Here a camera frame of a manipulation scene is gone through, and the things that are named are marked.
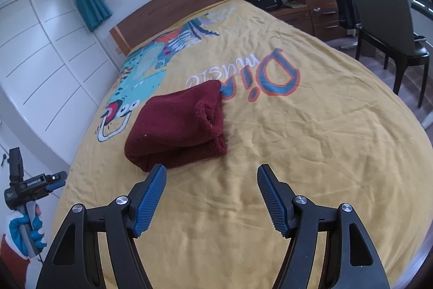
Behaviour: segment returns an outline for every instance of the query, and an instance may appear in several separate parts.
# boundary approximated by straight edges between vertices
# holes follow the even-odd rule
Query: office chair
[[[361,54],[362,40],[385,53],[384,69],[388,59],[395,61],[396,76],[393,91],[398,95],[407,67],[424,65],[423,83],[418,107],[423,103],[429,70],[429,52],[423,45],[425,37],[414,34],[411,0],[356,0],[361,24],[356,60]]]

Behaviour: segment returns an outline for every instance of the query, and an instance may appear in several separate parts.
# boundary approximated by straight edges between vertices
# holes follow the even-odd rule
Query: maroon towel
[[[149,99],[125,143],[125,156],[149,172],[155,163],[174,168],[225,155],[221,82]]]

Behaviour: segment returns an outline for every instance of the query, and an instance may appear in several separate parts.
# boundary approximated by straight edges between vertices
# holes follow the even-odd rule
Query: metal screw
[[[342,204],[341,209],[345,212],[351,212],[353,210],[353,207],[349,204]]]
[[[83,205],[76,204],[72,207],[72,212],[74,213],[80,213],[83,210]]]
[[[116,198],[117,204],[125,204],[126,202],[128,202],[128,198],[126,196],[119,196]]]
[[[306,204],[307,198],[305,196],[299,195],[295,197],[295,201],[297,204]]]

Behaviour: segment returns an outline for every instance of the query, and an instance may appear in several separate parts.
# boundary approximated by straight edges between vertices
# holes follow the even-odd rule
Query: yellow duvet
[[[207,80],[222,82],[227,155],[168,170],[149,230],[136,240],[153,287],[272,287],[288,240],[258,189],[262,163],[317,205],[352,204],[392,285],[433,219],[426,134],[362,64],[243,0],[191,15],[126,58],[77,152],[54,231],[73,204],[107,205],[146,178],[123,148],[149,97]],[[318,285],[324,241],[321,234],[309,288]],[[105,236],[100,252],[115,288]]]

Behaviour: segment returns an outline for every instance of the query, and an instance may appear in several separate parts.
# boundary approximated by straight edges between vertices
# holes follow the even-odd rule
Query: gloved hand
[[[44,237],[45,232],[40,219],[41,210],[35,202],[28,203],[27,208],[29,209],[30,207],[35,207],[35,219],[32,222],[33,231],[30,236],[35,241],[36,247],[43,249],[47,246],[47,241]],[[23,259],[28,259],[29,253],[24,245],[24,240],[19,231],[19,226],[26,223],[30,223],[29,216],[23,215],[18,211],[14,211],[6,217],[6,243]]]

